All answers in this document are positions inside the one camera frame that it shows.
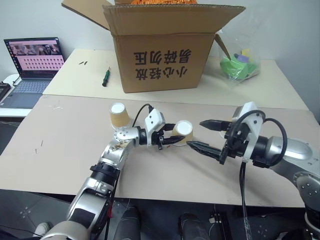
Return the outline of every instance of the paper cup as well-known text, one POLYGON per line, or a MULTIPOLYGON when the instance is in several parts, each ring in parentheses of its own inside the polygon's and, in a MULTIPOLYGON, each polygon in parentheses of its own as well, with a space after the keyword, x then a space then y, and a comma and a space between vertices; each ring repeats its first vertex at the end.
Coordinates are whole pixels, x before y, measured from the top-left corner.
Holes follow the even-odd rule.
POLYGON ((111 124, 114 129, 127 127, 130 123, 126 107, 121 102, 113 103, 109 108, 111 124))
POLYGON ((172 136, 184 136, 184 139, 178 141, 177 143, 173 144, 175 146, 184 146, 187 144, 187 141, 191 141, 193 138, 193 126, 191 122, 187 120, 178 121, 173 130, 172 136))

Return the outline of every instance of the laptop screen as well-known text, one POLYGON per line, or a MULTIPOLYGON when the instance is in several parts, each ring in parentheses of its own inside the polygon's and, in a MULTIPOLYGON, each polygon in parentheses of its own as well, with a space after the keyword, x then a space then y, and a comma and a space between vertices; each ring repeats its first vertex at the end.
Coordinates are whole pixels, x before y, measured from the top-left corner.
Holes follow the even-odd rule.
POLYGON ((53 78, 64 64, 57 37, 5 39, 21 77, 53 78))

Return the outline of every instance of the table surface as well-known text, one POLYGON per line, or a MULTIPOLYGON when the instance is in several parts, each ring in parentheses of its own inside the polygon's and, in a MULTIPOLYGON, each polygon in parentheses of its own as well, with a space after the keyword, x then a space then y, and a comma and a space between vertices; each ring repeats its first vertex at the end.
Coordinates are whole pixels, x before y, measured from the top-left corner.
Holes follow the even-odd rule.
MULTIPOLYGON (((11 89, 9 92, 6 93, 6 95, 0 101, 0 103, 6 98, 6 96, 8 96, 14 90, 15 86, 13 86, 13 81, 16 80, 18 77, 19 77, 19 74, 12 74, 12 75, 9 75, 5 80, 3 80, 4 83, 11 85, 11 89)), ((0 118, 1 117, 24 118, 30 112, 31 112, 31 109, 26 109, 26 108, 1 108, 0 107, 0 118)))
MULTIPOLYGON (((90 166, 97 163, 111 140, 109 106, 114 99, 43 95, 24 119, 0 156, 0 188, 53 194, 76 194, 90 166)), ((144 101, 122 100, 134 118, 144 101)), ((229 120, 234 106, 150 102, 167 123, 188 120, 194 139, 221 148, 218 132, 198 125, 206 119, 229 120)), ((262 108, 278 119, 290 138, 319 149, 320 128, 308 110, 262 108)), ((146 116, 143 111, 138 124, 146 116)), ((261 135, 279 136, 276 126, 263 126, 261 135)), ((188 146, 134 149, 120 175, 116 197, 241 204, 239 158, 225 165, 188 146)), ((251 206, 303 207, 296 188, 270 169, 247 166, 246 203, 251 206)))
POLYGON ((115 52, 93 49, 75 49, 43 94, 226 106, 254 101, 262 108, 308 109, 274 60, 262 60, 259 75, 231 84, 224 80, 219 59, 209 57, 197 88, 124 93, 115 52), (108 67, 109 82, 103 87, 108 67))

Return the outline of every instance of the screwdriver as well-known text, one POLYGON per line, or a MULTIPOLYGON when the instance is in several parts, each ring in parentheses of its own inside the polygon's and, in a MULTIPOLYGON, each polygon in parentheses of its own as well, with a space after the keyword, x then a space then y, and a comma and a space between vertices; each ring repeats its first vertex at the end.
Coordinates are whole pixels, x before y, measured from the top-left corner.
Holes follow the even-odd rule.
POLYGON ((107 86, 109 75, 110 75, 110 67, 108 68, 108 71, 105 72, 102 86, 104 86, 104 87, 107 86))

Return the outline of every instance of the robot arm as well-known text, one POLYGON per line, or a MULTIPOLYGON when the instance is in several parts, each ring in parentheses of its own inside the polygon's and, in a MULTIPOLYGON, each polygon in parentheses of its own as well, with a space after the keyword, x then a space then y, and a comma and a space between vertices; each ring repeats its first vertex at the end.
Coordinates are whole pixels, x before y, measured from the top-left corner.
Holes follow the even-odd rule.
POLYGON ((42 239, 88 240, 97 239, 106 223, 109 223, 114 195, 121 170, 132 149, 139 145, 163 145, 181 141, 183 136, 164 138, 174 124, 165 122, 163 114, 153 108, 144 120, 145 128, 118 128, 111 142, 101 154, 98 163, 90 168, 92 174, 70 204, 66 221, 54 226, 42 239))
POLYGON ((236 109, 232 122, 206 120, 200 123, 210 130, 226 131, 224 136, 226 141, 222 149, 211 147, 207 143, 199 141, 188 141, 187 144, 197 152, 218 160, 220 164, 224 164, 227 157, 235 158, 238 156, 242 157, 243 162, 250 159, 254 166, 270 168, 287 178, 296 186, 305 204, 305 221, 310 231, 314 237, 319 237, 319 154, 307 142, 301 140, 288 139, 284 141, 281 137, 259 136, 265 120, 264 113, 259 111, 253 102, 248 102, 236 109))

